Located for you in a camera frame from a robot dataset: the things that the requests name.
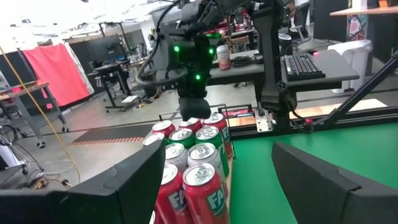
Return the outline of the white bin bag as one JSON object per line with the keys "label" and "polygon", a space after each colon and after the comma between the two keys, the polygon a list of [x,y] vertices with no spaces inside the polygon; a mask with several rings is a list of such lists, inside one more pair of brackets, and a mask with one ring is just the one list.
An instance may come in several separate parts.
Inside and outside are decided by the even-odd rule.
{"label": "white bin bag", "polygon": [[369,53],[373,49],[373,43],[368,39],[343,42],[329,45],[328,50],[337,51],[344,60],[359,75],[356,80],[343,81],[341,88],[332,89],[333,93],[344,93],[348,90],[358,90],[364,83],[364,77],[367,73]]}

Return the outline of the black mug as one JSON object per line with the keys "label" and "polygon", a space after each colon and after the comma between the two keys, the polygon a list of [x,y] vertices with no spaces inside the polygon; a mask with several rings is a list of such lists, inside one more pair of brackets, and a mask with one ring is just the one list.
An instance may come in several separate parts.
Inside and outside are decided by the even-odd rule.
{"label": "black mug", "polygon": [[279,47],[281,56],[292,55],[293,43],[291,36],[285,33],[279,33]]}

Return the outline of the wooden workbench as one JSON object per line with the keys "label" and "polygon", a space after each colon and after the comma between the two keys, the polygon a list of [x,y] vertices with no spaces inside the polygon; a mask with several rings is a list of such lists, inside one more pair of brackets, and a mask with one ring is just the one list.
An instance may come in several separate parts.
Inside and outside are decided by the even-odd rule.
{"label": "wooden workbench", "polygon": [[345,9],[341,11],[331,12],[330,16],[347,16],[347,15],[355,15],[355,14],[367,14],[367,15],[375,15],[375,14],[398,14],[398,6],[392,7],[378,7],[372,9]]}

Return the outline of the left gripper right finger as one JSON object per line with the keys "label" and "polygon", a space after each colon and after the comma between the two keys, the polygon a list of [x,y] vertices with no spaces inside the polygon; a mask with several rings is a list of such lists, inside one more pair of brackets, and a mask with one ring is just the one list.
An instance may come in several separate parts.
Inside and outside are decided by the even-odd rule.
{"label": "left gripper right finger", "polygon": [[338,167],[301,149],[275,142],[272,163],[298,224],[342,224],[346,199],[360,185]]}

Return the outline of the pink tumbler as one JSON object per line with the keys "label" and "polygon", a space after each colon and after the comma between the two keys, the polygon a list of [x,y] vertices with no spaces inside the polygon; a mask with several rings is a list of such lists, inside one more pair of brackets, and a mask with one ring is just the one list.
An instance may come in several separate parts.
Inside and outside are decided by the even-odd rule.
{"label": "pink tumbler", "polygon": [[229,54],[228,45],[220,45],[216,49],[218,66],[221,70],[227,70],[231,68],[231,58]]}

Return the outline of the black floor mat orange edge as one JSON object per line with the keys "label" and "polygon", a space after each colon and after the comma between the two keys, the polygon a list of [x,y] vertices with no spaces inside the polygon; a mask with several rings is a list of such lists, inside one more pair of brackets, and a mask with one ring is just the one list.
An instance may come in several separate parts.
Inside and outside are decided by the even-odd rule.
{"label": "black floor mat orange edge", "polygon": [[151,131],[151,124],[90,130],[73,141],[72,146],[142,141]]}

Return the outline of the backlit computer keyboard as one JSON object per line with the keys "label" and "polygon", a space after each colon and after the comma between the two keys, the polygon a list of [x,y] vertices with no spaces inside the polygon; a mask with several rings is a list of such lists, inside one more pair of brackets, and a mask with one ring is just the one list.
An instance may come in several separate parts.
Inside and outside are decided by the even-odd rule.
{"label": "backlit computer keyboard", "polygon": [[326,77],[323,71],[315,65],[313,55],[310,53],[285,55],[282,61],[285,63],[287,79],[290,82]]}

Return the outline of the wooden rolling table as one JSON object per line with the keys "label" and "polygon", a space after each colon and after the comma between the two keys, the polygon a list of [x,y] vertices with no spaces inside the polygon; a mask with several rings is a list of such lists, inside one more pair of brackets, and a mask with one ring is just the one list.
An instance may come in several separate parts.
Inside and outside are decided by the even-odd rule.
{"label": "wooden rolling table", "polygon": [[40,128],[42,125],[45,125],[45,117],[44,120],[41,121],[38,119],[38,117],[33,117],[28,112],[25,104],[23,104],[21,100],[21,96],[28,95],[29,93],[39,90],[43,90],[47,95],[48,102],[46,102],[45,105],[52,105],[48,119],[58,118],[62,123],[62,131],[64,133],[69,132],[66,119],[49,90],[48,82],[38,83],[37,81],[34,81],[26,83],[25,86],[12,86],[8,89],[1,90],[0,109],[5,117],[9,120],[9,124],[13,125],[17,129],[17,132],[22,138],[26,138],[28,135],[21,130],[21,127],[28,126],[34,133],[34,136],[37,138],[37,147],[42,149],[46,146],[46,143],[43,139],[42,133],[40,132]]}

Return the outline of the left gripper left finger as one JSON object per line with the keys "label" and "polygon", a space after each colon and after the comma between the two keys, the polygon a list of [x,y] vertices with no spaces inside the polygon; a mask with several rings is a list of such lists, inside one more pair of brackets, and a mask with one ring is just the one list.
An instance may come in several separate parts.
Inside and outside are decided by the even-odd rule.
{"label": "left gripper left finger", "polygon": [[164,168],[165,149],[155,141],[109,168],[104,187],[112,190],[106,224],[149,224]]}

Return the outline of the silver mounting bracket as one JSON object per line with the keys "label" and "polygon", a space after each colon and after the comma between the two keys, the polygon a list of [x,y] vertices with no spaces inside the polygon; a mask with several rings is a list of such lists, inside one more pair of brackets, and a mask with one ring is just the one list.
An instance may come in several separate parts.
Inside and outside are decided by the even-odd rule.
{"label": "silver mounting bracket", "polygon": [[259,133],[271,132],[273,130],[272,116],[264,110],[255,109],[256,128]]}

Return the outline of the wooden shelf black frame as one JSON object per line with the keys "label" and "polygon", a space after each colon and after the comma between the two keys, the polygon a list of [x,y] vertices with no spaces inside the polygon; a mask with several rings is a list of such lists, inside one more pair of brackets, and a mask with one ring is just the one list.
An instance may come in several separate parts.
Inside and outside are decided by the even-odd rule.
{"label": "wooden shelf black frame", "polygon": [[[224,117],[226,118],[226,122],[227,122],[227,129],[228,131],[231,131],[231,117],[230,115],[230,111],[233,110],[233,108],[235,108],[236,106],[227,106],[226,104],[218,104],[218,105],[211,105],[211,108],[217,108],[218,113],[221,113],[224,115]],[[171,111],[171,112],[164,112],[164,113],[160,113],[158,115],[159,120],[163,121],[164,120],[164,116],[166,115],[170,115],[170,118],[168,118],[168,120],[175,120],[177,119],[177,115],[180,113],[180,110],[177,109],[176,111]],[[231,211],[231,197],[232,197],[232,179],[233,179],[233,162],[236,159],[236,151],[234,149],[234,144],[232,141],[232,134],[230,133],[230,142],[231,142],[231,148],[232,148],[232,152],[233,152],[233,156],[232,158],[228,159],[228,167],[229,167],[229,176],[227,176],[226,178],[226,186],[228,189],[228,198],[226,199],[226,205],[229,211]]]}

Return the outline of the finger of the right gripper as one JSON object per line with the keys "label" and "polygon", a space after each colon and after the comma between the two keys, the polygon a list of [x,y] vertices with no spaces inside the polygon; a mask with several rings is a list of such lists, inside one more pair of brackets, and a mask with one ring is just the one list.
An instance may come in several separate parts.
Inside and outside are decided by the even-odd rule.
{"label": "finger of the right gripper", "polygon": [[208,119],[211,114],[209,103],[201,98],[180,98],[180,114],[183,121],[190,118]]}

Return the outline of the red cloth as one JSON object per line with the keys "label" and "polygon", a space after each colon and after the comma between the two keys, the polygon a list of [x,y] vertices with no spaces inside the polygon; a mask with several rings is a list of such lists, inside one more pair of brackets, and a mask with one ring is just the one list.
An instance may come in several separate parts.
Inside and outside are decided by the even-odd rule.
{"label": "red cloth", "polygon": [[49,90],[59,106],[90,96],[89,88],[64,44],[38,46],[22,52],[37,78],[49,83]]}

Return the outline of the person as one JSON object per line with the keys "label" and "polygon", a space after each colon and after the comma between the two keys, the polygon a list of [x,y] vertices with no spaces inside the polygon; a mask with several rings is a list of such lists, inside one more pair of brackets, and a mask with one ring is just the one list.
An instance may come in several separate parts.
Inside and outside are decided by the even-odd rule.
{"label": "person", "polygon": [[289,10],[289,29],[294,32],[307,31],[309,24],[310,0],[286,0],[285,7]]}

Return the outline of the black rolling desk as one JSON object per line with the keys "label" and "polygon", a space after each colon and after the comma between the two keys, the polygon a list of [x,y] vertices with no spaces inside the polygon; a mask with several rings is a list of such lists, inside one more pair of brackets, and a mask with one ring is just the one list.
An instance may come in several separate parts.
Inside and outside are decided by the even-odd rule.
{"label": "black rolling desk", "polygon": [[105,78],[108,77],[111,73],[116,73],[119,84],[121,85],[122,90],[124,91],[124,94],[126,97],[132,96],[131,89],[128,86],[127,79],[122,77],[122,65],[127,63],[127,61],[121,61],[121,62],[114,62],[110,63],[107,65],[103,65],[102,67],[98,67],[94,69],[94,72],[91,74],[91,76],[99,77],[99,80],[104,86],[105,92],[108,96],[108,99],[111,102],[110,106],[105,106],[105,111],[108,113],[109,109],[115,109],[115,110],[121,110],[125,112],[128,110],[132,104],[133,101],[127,102],[127,103],[120,103],[119,105],[116,104],[113,95],[111,94],[110,87],[106,83]]}

